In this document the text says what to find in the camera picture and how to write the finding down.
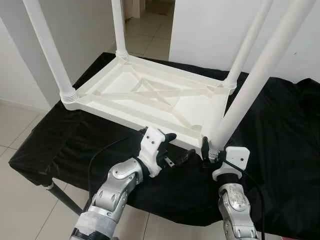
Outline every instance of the table leg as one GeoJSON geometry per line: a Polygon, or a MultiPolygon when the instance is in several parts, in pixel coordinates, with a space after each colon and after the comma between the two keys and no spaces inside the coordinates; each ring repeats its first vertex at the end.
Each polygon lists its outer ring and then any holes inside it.
{"type": "Polygon", "coordinates": [[[68,208],[74,211],[77,215],[83,212],[82,209],[67,195],[65,192],[58,187],[53,181],[51,185],[44,186],[46,190],[52,193],[57,199],[63,202],[68,208]]]}

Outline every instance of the black cloth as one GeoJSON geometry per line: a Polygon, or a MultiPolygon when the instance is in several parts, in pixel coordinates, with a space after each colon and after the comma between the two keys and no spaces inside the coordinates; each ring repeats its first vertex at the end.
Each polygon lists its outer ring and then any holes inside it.
{"type": "MultiPolygon", "coordinates": [[[[74,85],[79,88],[108,64],[114,54],[103,53],[74,85]]],[[[171,67],[223,80],[228,72],[167,61],[171,67]]],[[[233,101],[247,77],[241,73],[233,101]]],[[[298,84],[271,77],[232,135],[229,144],[250,150],[247,172],[259,183],[266,204],[266,231],[281,236],[320,238],[320,84],[298,84]]],[[[114,164],[138,154],[141,135],[130,128],[82,110],[69,111],[59,101],[34,128],[10,160],[12,168],[35,185],[52,177],[88,189],[88,164],[93,163],[95,189],[114,164]]],[[[169,145],[172,159],[186,150],[169,145]]],[[[180,168],[166,168],[147,178],[129,195],[128,204],[181,224],[206,226],[221,220],[218,186],[211,171],[200,168],[192,155],[180,168]]],[[[241,179],[251,203],[251,217],[260,229],[261,202],[256,187],[241,179]]]]}

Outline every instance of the white tile floor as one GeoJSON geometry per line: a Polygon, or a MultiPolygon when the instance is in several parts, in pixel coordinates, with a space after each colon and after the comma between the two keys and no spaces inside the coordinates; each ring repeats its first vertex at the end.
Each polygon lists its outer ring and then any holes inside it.
{"type": "MultiPolygon", "coordinates": [[[[130,54],[167,61],[173,11],[166,15],[146,13],[126,23],[126,46],[130,54]]],[[[44,117],[43,113],[0,105],[0,239],[67,240],[78,216],[40,186],[34,186],[10,168],[8,161],[44,117]]],[[[55,182],[79,206],[88,192],[55,182]]],[[[120,240],[225,240],[222,222],[207,227],[177,224],[126,206],[114,233],[120,240]]],[[[267,240],[279,240],[267,235],[267,240]]]]}

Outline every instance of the wire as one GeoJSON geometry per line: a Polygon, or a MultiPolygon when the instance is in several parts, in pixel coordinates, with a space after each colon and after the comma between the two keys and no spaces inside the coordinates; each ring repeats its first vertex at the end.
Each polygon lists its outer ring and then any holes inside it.
{"type": "Polygon", "coordinates": [[[223,160],[226,164],[230,165],[231,167],[233,167],[234,169],[237,169],[239,172],[241,172],[242,174],[246,175],[256,186],[257,190],[258,190],[258,194],[260,196],[260,200],[261,200],[261,240],[265,240],[265,200],[264,197],[262,195],[261,189],[259,187],[259,184],[253,179],[253,177],[251,177],[248,173],[246,173],[244,170],[242,170],[241,168],[239,168],[238,166],[232,164],[231,162],[227,161],[227,160],[223,160]]]}
{"type": "Polygon", "coordinates": [[[93,157],[91,158],[90,162],[89,162],[89,166],[88,166],[88,191],[89,191],[89,200],[88,200],[88,206],[90,206],[91,202],[92,202],[92,198],[93,198],[93,191],[92,191],[92,183],[91,183],[91,174],[92,174],[92,163],[94,161],[94,159],[101,154],[104,150],[112,147],[115,144],[118,144],[124,140],[128,139],[128,137],[124,137],[122,139],[119,139],[117,141],[114,141],[113,143],[104,146],[103,148],[101,148],[99,151],[97,151],[93,157]]]}

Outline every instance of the white wall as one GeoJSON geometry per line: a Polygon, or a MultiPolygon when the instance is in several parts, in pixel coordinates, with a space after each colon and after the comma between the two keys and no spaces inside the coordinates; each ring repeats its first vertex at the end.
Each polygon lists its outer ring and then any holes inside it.
{"type": "MultiPolygon", "coordinates": [[[[115,42],[111,0],[39,0],[72,83],[115,42]]],[[[0,17],[52,107],[59,89],[22,0],[0,0],[0,17]]]]}
{"type": "Polygon", "coordinates": [[[0,18],[0,100],[48,110],[47,100],[31,75],[0,18]]]}
{"type": "MultiPolygon", "coordinates": [[[[243,71],[249,72],[291,0],[274,0],[243,71]]],[[[174,9],[170,61],[229,70],[262,0],[180,0],[174,9]]],[[[273,77],[320,82],[320,1],[291,42],[273,77]]]]}

